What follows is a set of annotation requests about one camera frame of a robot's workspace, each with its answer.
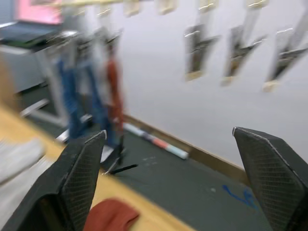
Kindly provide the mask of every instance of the blue jeans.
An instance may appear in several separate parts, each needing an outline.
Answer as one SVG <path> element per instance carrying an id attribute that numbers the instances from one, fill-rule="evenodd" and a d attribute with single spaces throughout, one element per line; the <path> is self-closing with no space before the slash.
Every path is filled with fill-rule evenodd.
<path id="1" fill-rule="evenodd" d="M 112 123 L 108 118 L 108 110 L 100 100 L 91 62 L 85 60 L 79 62 L 76 69 L 70 69 L 65 68 L 64 62 L 60 60 L 58 63 L 58 69 L 62 79 L 64 105 L 69 114 L 69 138 L 76 139 L 86 133 L 86 124 L 82 123 L 80 120 L 84 113 L 76 87 L 76 76 L 85 71 L 89 78 L 90 89 L 92 92 L 92 115 L 94 122 L 100 125 L 101 130 L 107 131 L 107 145 L 115 148 L 116 135 Z"/>

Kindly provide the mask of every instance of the red cloth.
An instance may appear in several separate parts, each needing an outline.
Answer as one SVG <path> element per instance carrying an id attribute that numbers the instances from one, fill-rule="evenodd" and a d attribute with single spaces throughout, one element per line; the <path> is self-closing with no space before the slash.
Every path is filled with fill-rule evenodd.
<path id="1" fill-rule="evenodd" d="M 117 199 L 107 199 L 94 206 L 83 231 L 128 231 L 139 213 Z"/>
<path id="2" fill-rule="evenodd" d="M 109 81 L 112 98 L 111 118 L 118 119 L 118 129 L 119 131 L 123 131 L 123 100 L 119 85 L 119 72 L 114 58 L 110 58 L 107 63 L 107 78 Z"/>

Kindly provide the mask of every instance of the wooden countertop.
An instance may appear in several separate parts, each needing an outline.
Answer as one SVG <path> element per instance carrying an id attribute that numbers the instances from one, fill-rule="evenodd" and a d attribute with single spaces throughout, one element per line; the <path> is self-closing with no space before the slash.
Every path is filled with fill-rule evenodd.
<path id="1" fill-rule="evenodd" d="M 45 144 L 46 156 L 55 161 L 64 147 L 30 122 L 20 118 L 18 114 L 0 106 L 0 140 L 25 142 L 35 137 Z M 126 202 L 140 212 L 141 216 L 131 231 L 193 231 L 168 212 L 126 187 L 115 177 L 100 174 L 92 206 L 111 197 Z"/>

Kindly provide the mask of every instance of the baseboard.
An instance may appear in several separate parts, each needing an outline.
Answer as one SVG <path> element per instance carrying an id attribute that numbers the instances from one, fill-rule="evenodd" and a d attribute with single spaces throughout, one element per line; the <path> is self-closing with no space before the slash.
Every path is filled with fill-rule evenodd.
<path id="1" fill-rule="evenodd" d="M 171 145 L 178 147 L 189 153 L 189 157 L 197 162 L 200 162 L 211 169 L 218 171 L 236 181 L 239 181 L 247 186 L 249 186 L 249 181 L 245 170 L 222 159 L 214 154 L 211 154 L 205 150 L 199 149 L 185 141 L 182 141 L 170 134 L 167 134 L 159 129 L 156 129 L 136 118 L 125 115 L 125 120 L 132 125 L 135 125 L 152 135 L 170 143 Z"/>

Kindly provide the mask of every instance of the floor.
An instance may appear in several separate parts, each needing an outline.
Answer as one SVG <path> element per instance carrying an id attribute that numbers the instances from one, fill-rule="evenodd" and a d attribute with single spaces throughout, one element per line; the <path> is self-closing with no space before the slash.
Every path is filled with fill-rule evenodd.
<path id="1" fill-rule="evenodd" d="M 50 99 L 46 87 L 22 94 L 24 105 Z M 54 113 L 52 103 L 43 110 Z M 54 137 L 63 129 L 29 119 Z M 117 174 L 120 181 L 141 193 L 198 231 L 272 231 L 259 204 L 245 202 L 251 189 L 193 160 L 181 160 L 130 133 L 124 166 L 139 167 Z"/>

